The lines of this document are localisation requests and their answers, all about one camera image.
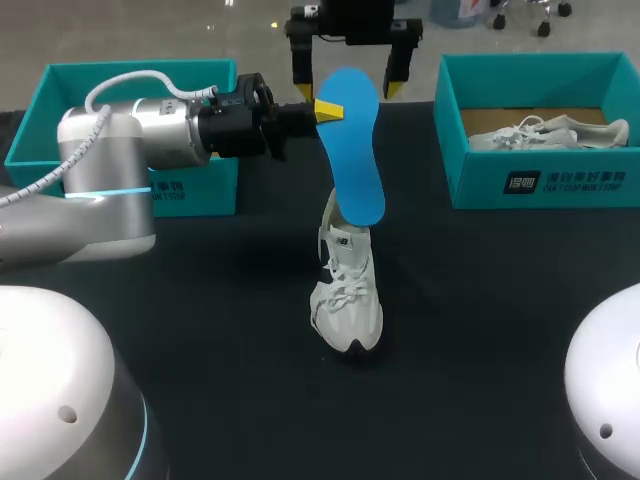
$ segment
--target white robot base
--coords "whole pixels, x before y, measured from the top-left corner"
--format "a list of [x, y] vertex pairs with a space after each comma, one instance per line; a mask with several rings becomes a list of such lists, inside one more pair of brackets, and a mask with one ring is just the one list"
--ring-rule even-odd
[[585, 478], [640, 478], [640, 285], [598, 305], [571, 340], [565, 388]]
[[166, 480], [160, 430], [100, 322], [0, 287], [0, 480]]

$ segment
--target teal box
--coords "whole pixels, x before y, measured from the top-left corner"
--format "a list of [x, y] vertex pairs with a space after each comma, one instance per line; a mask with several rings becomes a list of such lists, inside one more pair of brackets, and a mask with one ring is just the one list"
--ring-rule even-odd
[[[60, 163], [58, 122], [71, 107], [84, 105], [86, 95], [100, 82], [135, 70], [159, 70], [181, 90], [217, 85], [221, 92], [236, 85], [233, 60], [148, 60], [48, 65], [33, 96], [5, 166], [16, 187], [25, 187]], [[170, 94], [156, 79], [135, 79], [116, 85], [96, 102], [163, 98]], [[212, 158], [208, 166], [150, 171], [156, 217], [233, 215], [238, 177], [237, 158]], [[64, 196], [56, 183], [44, 193]]]
[[[470, 149], [460, 109], [534, 107], [600, 108], [629, 122], [629, 146]], [[640, 78], [623, 53], [445, 55], [434, 116], [455, 208], [640, 206]], [[513, 178], [531, 188], [514, 194]]]

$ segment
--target black table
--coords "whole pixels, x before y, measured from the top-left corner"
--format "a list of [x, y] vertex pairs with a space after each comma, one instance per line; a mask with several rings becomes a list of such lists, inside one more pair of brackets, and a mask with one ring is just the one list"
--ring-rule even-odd
[[640, 213], [455, 211], [432, 113], [385, 104], [376, 125], [385, 325], [368, 362], [344, 362], [309, 325], [331, 188], [312, 140], [286, 164], [243, 161], [234, 217], [159, 220], [145, 256], [0, 282], [100, 319], [175, 480], [583, 478], [564, 358], [582, 318], [640, 282]]

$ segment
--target white robot dome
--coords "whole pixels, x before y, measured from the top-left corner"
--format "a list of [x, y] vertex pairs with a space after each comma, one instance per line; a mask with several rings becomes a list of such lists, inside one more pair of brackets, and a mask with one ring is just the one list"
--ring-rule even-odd
[[0, 480], [46, 478], [105, 409], [115, 358], [100, 322], [64, 295], [0, 288]]
[[640, 478], [640, 285], [584, 319], [567, 353], [565, 387], [588, 442], [616, 469]]

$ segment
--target shoe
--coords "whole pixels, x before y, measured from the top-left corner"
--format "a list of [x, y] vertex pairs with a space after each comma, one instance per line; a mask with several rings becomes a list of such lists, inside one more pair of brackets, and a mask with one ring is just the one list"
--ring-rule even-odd
[[469, 145], [479, 151], [615, 148], [626, 146], [628, 139], [629, 124], [625, 120], [616, 120], [611, 125], [590, 125], [567, 115], [548, 122], [532, 115], [520, 125], [473, 135], [469, 137]]
[[335, 350], [363, 353], [382, 334], [382, 307], [368, 228], [349, 225], [336, 203], [335, 189], [322, 216], [318, 255], [326, 245], [328, 283], [318, 282], [311, 294], [311, 326]]
[[569, 129], [577, 134], [578, 145], [582, 148], [626, 147], [629, 142], [629, 124], [626, 120], [616, 120], [610, 125], [590, 125], [562, 115], [534, 128], [539, 131]]

